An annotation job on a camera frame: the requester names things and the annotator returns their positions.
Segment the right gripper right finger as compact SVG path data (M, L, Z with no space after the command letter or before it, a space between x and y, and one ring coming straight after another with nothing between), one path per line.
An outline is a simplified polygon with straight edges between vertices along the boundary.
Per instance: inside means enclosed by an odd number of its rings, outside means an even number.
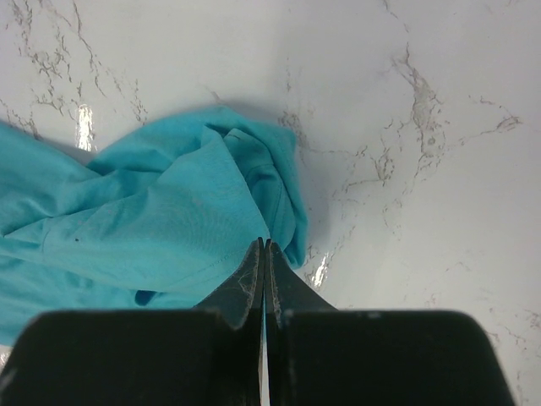
M265 245L274 405L511 405L491 343L451 310L338 310Z

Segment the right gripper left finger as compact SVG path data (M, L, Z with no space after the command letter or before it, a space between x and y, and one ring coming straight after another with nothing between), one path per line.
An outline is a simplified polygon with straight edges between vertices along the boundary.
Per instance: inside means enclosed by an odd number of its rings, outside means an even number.
M264 247L189 310L57 311L24 330L4 405L257 405Z

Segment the teal t shirt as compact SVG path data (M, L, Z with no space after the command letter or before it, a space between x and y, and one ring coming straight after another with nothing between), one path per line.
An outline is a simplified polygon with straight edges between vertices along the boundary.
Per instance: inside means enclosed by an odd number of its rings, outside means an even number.
M1 342L53 310L198 304L256 239L305 260L296 137L228 107L148 123L82 164L1 127Z

